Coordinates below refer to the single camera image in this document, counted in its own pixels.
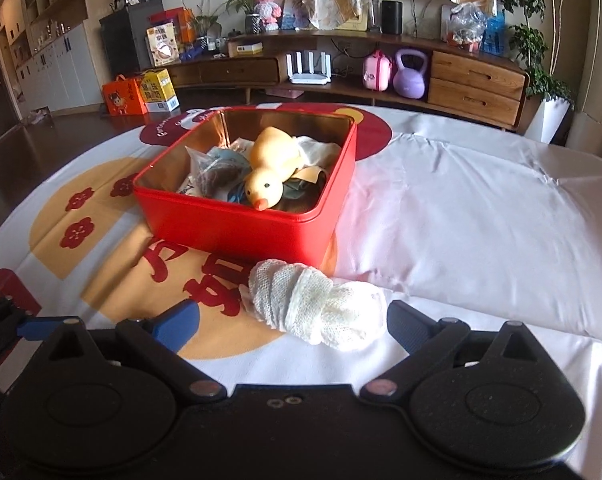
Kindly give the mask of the yellow rubber duck toy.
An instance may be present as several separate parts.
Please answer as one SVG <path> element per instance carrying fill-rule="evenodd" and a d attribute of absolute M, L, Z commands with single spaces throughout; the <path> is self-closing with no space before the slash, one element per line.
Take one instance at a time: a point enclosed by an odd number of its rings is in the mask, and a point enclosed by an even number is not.
<path fill-rule="evenodd" d="M 254 141 L 249 155 L 250 172 L 243 179 L 250 205 L 263 211 L 283 195 L 283 185 L 307 163 L 295 138 L 284 130 L 266 127 Z"/>

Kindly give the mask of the red metal tin box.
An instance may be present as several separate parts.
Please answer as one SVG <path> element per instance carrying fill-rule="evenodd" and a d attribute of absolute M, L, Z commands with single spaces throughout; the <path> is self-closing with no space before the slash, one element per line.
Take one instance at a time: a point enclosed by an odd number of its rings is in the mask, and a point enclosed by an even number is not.
<path fill-rule="evenodd" d="M 162 240 L 248 262 L 319 266 L 354 169 L 353 118 L 213 110 L 141 170 L 134 194 Z"/>

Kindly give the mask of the pink small suitcase toy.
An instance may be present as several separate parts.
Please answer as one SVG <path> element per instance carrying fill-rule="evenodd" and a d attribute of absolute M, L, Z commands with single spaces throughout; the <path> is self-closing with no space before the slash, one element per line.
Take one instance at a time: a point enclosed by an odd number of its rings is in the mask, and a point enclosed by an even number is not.
<path fill-rule="evenodd" d="M 392 75 L 392 61 L 386 54 L 376 50 L 363 63 L 363 84 L 368 90 L 384 92 L 388 89 Z"/>

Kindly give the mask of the small potted plant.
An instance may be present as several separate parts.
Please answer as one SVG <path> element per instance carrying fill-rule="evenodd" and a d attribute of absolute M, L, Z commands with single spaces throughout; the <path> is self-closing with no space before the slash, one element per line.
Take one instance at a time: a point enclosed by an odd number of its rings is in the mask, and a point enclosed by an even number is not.
<path fill-rule="evenodd" d="M 226 11 L 234 10 L 245 14 L 245 34 L 256 35 L 261 32 L 261 18 L 255 6 L 257 0 L 226 0 Z"/>

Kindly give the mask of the black cylindrical speaker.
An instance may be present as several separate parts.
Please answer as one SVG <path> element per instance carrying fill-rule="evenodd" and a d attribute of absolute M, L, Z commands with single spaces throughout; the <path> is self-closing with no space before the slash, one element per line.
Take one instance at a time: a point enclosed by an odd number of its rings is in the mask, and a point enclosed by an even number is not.
<path fill-rule="evenodd" d="M 384 35 L 403 34 L 403 3 L 397 0 L 383 0 L 380 3 L 380 30 Z"/>

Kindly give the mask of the cream knitted cloth roll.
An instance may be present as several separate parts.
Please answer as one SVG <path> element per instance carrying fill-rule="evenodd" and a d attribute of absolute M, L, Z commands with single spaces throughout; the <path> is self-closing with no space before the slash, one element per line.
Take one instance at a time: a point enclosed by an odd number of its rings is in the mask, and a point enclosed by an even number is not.
<path fill-rule="evenodd" d="M 313 266 L 264 260 L 238 290 L 243 307 L 259 322 L 315 346 L 358 352 L 386 332 L 382 288 L 330 278 Z"/>

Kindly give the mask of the blue rubber glove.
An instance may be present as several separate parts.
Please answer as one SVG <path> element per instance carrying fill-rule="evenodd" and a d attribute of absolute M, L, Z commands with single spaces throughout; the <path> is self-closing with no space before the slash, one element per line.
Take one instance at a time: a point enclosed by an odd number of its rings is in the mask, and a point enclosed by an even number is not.
<path fill-rule="evenodd" d="M 292 179 L 288 182 L 285 182 L 283 185 L 283 195 L 278 203 L 273 206 L 273 208 L 285 208 L 289 203 L 299 200 L 302 195 L 303 191 L 300 188 L 300 180 Z M 247 193 L 245 191 L 245 184 L 243 182 L 239 182 L 229 190 L 227 194 L 227 201 L 228 203 L 241 204 L 245 206 L 250 205 Z"/>

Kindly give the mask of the blue plastic container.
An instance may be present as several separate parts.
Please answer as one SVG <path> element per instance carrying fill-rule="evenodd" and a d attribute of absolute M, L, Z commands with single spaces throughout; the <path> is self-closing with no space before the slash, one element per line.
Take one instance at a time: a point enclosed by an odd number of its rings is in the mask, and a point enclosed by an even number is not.
<path fill-rule="evenodd" d="M 487 19 L 481 51 L 487 54 L 501 56 L 506 48 L 506 22 L 503 12 Z"/>

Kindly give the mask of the wooden tv cabinet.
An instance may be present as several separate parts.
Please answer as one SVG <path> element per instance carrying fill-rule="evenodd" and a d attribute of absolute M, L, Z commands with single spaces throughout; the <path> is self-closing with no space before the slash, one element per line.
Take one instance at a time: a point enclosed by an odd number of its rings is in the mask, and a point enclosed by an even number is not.
<path fill-rule="evenodd" d="M 192 61 L 169 66 L 176 88 L 294 89 L 356 98 L 369 104 L 397 104 L 416 110 L 450 115 L 515 131 L 526 105 L 528 76 L 513 61 L 485 53 L 455 48 L 441 40 L 391 36 L 349 30 L 280 30 L 243 35 L 228 40 L 226 58 L 199 55 Z M 405 66 L 422 70 L 425 91 L 420 98 L 402 96 L 390 86 L 371 90 L 364 84 L 364 61 L 376 52 L 392 60 L 402 49 L 420 55 L 404 55 L 393 70 Z M 307 62 L 307 52 L 333 57 L 328 84 L 293 84 L 295 64 Z"/>

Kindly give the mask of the orange gift bag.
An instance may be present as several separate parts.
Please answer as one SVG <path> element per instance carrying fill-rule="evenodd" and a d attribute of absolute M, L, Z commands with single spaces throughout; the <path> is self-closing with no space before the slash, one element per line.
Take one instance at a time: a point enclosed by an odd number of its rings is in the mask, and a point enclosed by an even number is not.
<path fill-rule="evenodd" d="M 136 78 L 118 75 L 102 86 L 102 95 L 110 116 L 142 116 L 148 113 Z"/>

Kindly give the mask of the cereal box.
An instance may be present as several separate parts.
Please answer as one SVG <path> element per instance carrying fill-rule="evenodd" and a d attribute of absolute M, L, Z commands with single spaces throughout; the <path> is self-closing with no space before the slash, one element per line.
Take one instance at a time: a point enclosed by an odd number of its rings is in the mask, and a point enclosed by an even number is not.
<path fill-rule="evenodd" d="M 146 38 L 153 67 L 164 66 L 179 60 L 179 44 L 172 23 L 148 28 Z"/>

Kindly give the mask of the green potted tree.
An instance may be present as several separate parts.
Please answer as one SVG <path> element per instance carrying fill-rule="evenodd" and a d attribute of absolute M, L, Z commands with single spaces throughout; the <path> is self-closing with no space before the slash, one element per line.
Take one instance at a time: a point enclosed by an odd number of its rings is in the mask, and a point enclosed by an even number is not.
<path fill-rule="evenodd" d="M 556 77 L 563 36 L 565 0 L 500 0 L 506 12 L 519 11 L 522 22 L 508 27 L 508 47 L 528 76 L 528 96 L 574 102 L 565 81 Z"/>

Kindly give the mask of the white red patterned tablecloth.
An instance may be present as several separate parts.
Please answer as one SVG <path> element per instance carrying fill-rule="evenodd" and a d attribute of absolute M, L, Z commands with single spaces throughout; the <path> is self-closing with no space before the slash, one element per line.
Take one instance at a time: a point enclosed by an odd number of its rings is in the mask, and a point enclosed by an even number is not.
<path fill-rule="evenodd" d="M 602 479 L 602 159 L 439 116 L 333 111 L 356 119 L 359 145 L 324 272 L 477 330 L 528 324 L 586 407 L 570 466 Z M 133 177 L 203 116 L 122 133 L 31 192 L 0 227 L 0 296 L 90 327 L 194 297 L 182 355 L 227 387 L 361 387 L 399 362 L 389 336 L 345 353 L 270 330 L 240 304 L 239 260 L 150 233 Z"/>

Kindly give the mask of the white tulle mesh fabric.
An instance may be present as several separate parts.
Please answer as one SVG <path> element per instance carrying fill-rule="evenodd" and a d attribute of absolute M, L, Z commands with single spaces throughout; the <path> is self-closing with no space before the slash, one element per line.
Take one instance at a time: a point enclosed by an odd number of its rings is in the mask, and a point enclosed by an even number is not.
<path fill-rule="evenodd" d="M 335 163 L 341 152 L 341 147 L 338 144 L 318 142 L 309 138 L 308 136 L 301 136 L 301 138 L 299 138 L 299 136 L 293 136 L 293 138 L 299 142 L 305 153 L 305 156 L 307 156 L 307 163 L 302 169 L 307 167 L 319 167 L 321 169 L 327 169 L 330 165 Z M 239 155 L 243 155 L 248 162 L 247 170 L 245 171 L 245 177 L 251 170 L 249 155 L 253 143 L 254 141 L 238 139 L 229 144 L 229 147 L 233 151 L 237 152 Z"/>

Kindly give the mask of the clear plastic bag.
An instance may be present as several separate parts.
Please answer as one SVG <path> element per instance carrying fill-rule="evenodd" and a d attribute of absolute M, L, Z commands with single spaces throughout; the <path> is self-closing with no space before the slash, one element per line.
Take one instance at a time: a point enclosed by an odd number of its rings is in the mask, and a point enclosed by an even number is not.
<path fill-rule="evenodd" d="M 476 2 L 460 3 L 450 11 L 446 42 L 451 47 L 478 53 L 487 29 L 487 17 Z"/>

